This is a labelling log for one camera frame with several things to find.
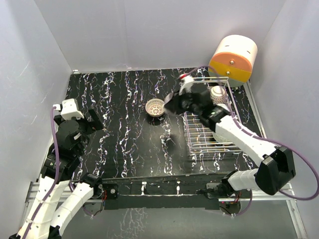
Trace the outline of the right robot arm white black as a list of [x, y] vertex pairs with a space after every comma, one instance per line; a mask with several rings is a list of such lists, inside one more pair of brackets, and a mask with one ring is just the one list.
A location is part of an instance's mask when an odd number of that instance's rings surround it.
[[275, 195], [295, 177], [292, 151], [259, 138], [240, 124], [228, 107], [215, 105], [203, 83], [188, 83], [169, 93], [164, 99], [164, 109], [174, 115], [195, 114], [205, 127], [235, 144], [254, 161], [256, 169], [235, 170], [225, 176], [215, 188], [220, 195], [232, 198], [244, 189]]

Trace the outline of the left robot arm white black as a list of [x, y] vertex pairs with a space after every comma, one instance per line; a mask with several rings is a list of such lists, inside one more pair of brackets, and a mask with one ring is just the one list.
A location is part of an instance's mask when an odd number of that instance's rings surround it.
[[73, 172], [84, 155], [89, 135], [102, 130], [103, 125], [94, 109], [89, 109], [92, 120], [81, 116], [77, 109], [67, 118], [63, 110], [51, 115], [53, 144], [41, 170], [39, 187], [29, 214], [12, 239], [60, 239], [76, 213], [87, 200], [101, 198], [105, 193], [102, 179], [86, 173], [77, 184], [72, 184]]

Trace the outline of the purple striped bowl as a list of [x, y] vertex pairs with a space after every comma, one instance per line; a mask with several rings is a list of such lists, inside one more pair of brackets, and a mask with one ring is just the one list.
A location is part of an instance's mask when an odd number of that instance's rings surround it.
[[169, 103], [172, 100], [173, 97], [174, 97], [174, 93], [173, 92], [169, 93], [164, 99], [164, 105]]

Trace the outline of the blue patterned white bowl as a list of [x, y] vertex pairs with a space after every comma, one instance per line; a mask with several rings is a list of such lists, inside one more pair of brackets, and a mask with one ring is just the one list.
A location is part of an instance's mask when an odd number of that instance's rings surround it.
[[226, 96], [226, 91], [222, 86], [214, 86], [211, 88], [211, 98], [215, 105], [226, 103]]

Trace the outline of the green patterned white bowl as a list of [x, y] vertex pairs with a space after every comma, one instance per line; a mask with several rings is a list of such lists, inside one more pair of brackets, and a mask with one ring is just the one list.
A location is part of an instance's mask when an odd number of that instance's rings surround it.
[[224, 144], [224, 145], [230, 145], [233, 144], [231, 141], [229, 141], [227, 138], [225, 138], [224, 136], [217, 134], [215, 132], [212, 133], [213, 138], [215, 139], [215, 141], [219, 144]]

